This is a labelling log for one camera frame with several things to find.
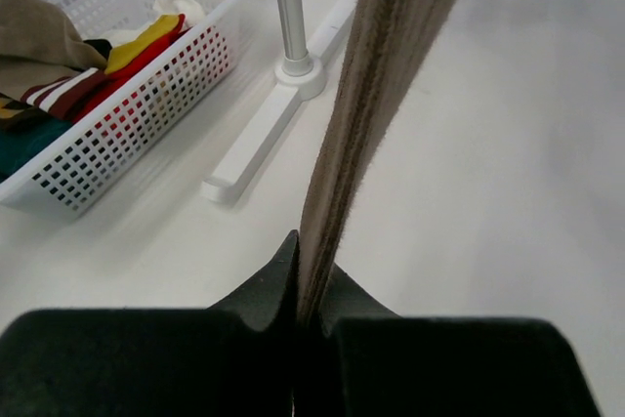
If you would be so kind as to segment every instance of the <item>white stand base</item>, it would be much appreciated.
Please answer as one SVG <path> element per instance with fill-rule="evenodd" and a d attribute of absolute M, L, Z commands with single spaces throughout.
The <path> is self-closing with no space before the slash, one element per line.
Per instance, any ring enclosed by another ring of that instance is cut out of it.
<path fill-rule="evenodd" d="M 233 204 L 267 158 L 300 104 L 325 88 L 324 68 L 348 34 L 357 0 L 339 0 L 312 36 L 308 49 L 312 71 L 300 77 L 276 67 L 277 83 L 213 174 L 202 182 L 202 195 Z"/>

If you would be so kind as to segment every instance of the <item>black fabric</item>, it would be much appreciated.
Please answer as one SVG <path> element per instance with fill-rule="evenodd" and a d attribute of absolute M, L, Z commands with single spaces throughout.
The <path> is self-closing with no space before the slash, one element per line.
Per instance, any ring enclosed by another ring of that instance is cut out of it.
<path fill-rule="evenodd" d="M 346 319 L 332 341 L 352 417 L 600 415 L 571 347 L 544 321 Z"/>
<path fill-rule="evenodd" d="M 111 44 L 106 39 L 86 39 L 84 41 L 86 44 L 94 48 L 98 51 L 103 58 L 108 61 L 108 56 L 110 56 L 110 51 L 113 49 Z"/>
<path fill-rule="evenodd" d="M 400 318 L 358 285 L 345 271 L 333 266 L 318 322 L 324 335 L 330 335 L 337 322 L 346 317 Z"/>
<path fill-rule="evenodd" d="M 297 301 L 299 250 L 298 233 L 291 231 L 266 266 L 210 310 L 235 313 L 256 331 L 274 326 L 283 333 L 282 326 L 291 328 Z"/>
<path fill-rule="evenodd" d="M 278 362 L 230 313 L 30 313 L 0 341 L 0 415 L 289 415 Z"/>

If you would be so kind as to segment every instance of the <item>white surface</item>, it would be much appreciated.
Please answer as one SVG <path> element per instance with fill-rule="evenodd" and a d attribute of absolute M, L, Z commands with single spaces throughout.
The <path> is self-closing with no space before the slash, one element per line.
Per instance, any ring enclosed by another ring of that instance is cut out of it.
<path fill-rule="evenodd" d="M 334 0 L 304 0 L 314 31 Z M 625 412 L 625 0 L 461 0 L 378 152 L 339 264 L 404 314 L 522 314 Z M 298 225 L 336 92 L 234 209 L 200 196 L 272 85 L 275 0 L 242 67 L 72 226 L 0 209 L 0 323 L 37 307 L 205 307 Z"/>
<path fill-rule="evenodd" d="M 202 181 L 202 195 L 214 202 L 236 203 L 271 153 L 300 104 L 318 97 L 325 89 L 325 68 L 349 34 L 356 2 L 357 0 L 337 0 L 316 29 L 308 48 L 312 55 L 306 55 L 312 63 L 312 69 L 308 73 L 291 75 L 284 67 L 288 64 L 287 59 L 284 63 L 276 64 L 276 84 L 273 90 L 217 168 Z"/>
<path fill-rule="evenodd" d="M 48 1 L 63 8 L 82 37 L 97 38 L 111 28 L 136 27 L 159 17 L 154 0 Z M 241 49 L 241 0 L 196 1 L 208 15 L 0 183 L 0 204 L 75 219 L 228 75 Z"/>

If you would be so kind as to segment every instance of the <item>white plastic basket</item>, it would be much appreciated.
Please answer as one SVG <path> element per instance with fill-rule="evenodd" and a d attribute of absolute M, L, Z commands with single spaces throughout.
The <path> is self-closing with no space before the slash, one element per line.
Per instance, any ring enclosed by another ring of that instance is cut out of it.
<path fill-rule="evenodd" d="M 46 0 L 84 38 L 156 19 L 154 0 Z M 84 212 L 238 60 L 240 0 L 197 0 L 204 21 L 0 184 L 0 203 L 46 217 Z"/>

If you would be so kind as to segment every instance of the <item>folded clothes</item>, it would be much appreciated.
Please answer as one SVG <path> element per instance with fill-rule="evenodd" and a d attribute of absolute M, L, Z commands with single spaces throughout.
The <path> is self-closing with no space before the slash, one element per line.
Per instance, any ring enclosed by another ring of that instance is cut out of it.
<path fill-rule="evenodd" d="M 113 48 L 122 44 L 130 43 L 136 40 L 141 33 L 146 31 L 152 25 L 151 21 L 146 21 L 140 27 L 135 29 L 112 29 L 100 35 L 101 38 L 108 41 Z"/>
<path fill-rule="evenodd" d="M 184 23 L 184 15 L 163 15 L 135 41 L 113 48 L 104 73 L 110 75 L 121 70 L 155 42 L 164 41 L 169 47 L 172 44 L 171 38 L 180 33 Z"/>
<path fill-rule="evenodd" d="M 160 36 L 155 41 L 152 41 L 145 49 L 143 49 L 139 54 L 132 57 L 130 51 L 136 52 L 140 48 L 124 48 L 121 47 L 122 50 L 126 51 L 128 56 L 124 56 L 126 59 L 131 59 L 130 62 L 123 68 L 112 72 L 108 76 L 108 81 L 102 87 L 99 87 L 94 91 L 84 103 L 82 110 L 72 119 L 72 122 L 76 123 L 80 121 L 83 117 L 93 111 L 96 107 L 98 107 L 104 100 L 106 100 L 110 95 L 119 90 L 123 85 L 128 82 L 137 72 L 142 70 L 146 65 L 151 63 L 154 59 L 156 59 L 161 53 L 163 53 L 167 48 L 169 48 L 174 42 L 181 36 L 181 28 L 185 22 L 185 16 L 178 16 L 178 23 L 176 26 L 168 31 L 167 33 Z"/>
<path fill-rule="evenodd" d="M 48 119 L 50 114 L 37 107 L 0 96 L 0 132 L 22 132 Z"/>
<path fill-rule="evenodd" d="M 13 175 L 70 127 L 70 122 L 50 118 L 24 132 L 0 132 L 0 175 Z"/>
<path fill-rule="evenodd" d="M 0 12 L 0 61 L 10 57 L 76 70 L 106 68 L 106 59 L 82 41 L 55 5 L 42 0 L 0 0 Z"/>

